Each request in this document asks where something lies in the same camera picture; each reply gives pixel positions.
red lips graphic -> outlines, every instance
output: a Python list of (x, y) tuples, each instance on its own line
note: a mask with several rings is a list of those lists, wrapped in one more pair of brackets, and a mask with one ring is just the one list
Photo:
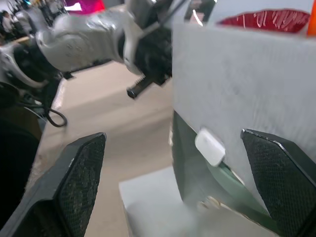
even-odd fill
[(306, 12), (294, 9), (263, 10), (229, 17), (220, 21), (219, 24), (297, 33), (309, 22), (310, 16)]

beige floor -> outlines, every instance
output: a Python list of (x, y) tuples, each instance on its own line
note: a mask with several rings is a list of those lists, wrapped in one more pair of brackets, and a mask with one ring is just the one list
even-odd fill
[(164, 88), (153, 86), (133, 101), (127, 97), (126, 87), (138, 78), (123, 65), (111, 63), (76, 77), (66, 84), (61, 108), (69, 125), (66, 129), (46, 126), (32, 178), (52, 165), (69, 142), (106, 132), (98, 195), (85, 236), (126, 237), (119, 182), (171, 165), (171, 83)]

black mesh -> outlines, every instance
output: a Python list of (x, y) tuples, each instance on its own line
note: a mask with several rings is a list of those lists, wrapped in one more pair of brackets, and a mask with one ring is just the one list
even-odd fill
[(106, 137), (96, 133), (67, 145), (25, 193), (0, 237), (83, 237), (93, 210)]
[(271, 217), (285, 236), (301, 236), (316, 207), (315, 187), (278, 143), (252, 133), (244, 133), (242, 139), (258, 192)]
[(95, 141), (83, 148), (70, 171), (58, 202), (72, 236), (83, 237), (98, 191), (104, 142)]

gray fabric surface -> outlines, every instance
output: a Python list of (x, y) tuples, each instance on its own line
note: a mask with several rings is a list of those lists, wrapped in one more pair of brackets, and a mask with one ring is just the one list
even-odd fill
[(221, 139), (224, 162), (263, 206), (240, 132), (250, 128), (291, 140), (316, 161), (315, 62), (313, 40), (175, 26), (174, 109), (195, 132), (205, 126)]

white robotic arm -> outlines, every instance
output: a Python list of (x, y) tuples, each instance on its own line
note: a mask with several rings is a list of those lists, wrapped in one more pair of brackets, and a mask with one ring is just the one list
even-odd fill
[(36, 9), (19, 14), (34, 36), (28, 44), (10, 43), (0, 49), (1, 90), (10, 87), (14, 104), (24, 91), (40, 92), (60, 73), (99, 65), (124, 63), (142, 75), (127, 94), (135, 99), (151, 83), (171, 77), (171, 30), (163, 27), (172, 0), (131, 0), (125, 10), (106, 10), (89, 16), (62, 15), (52, 28)]

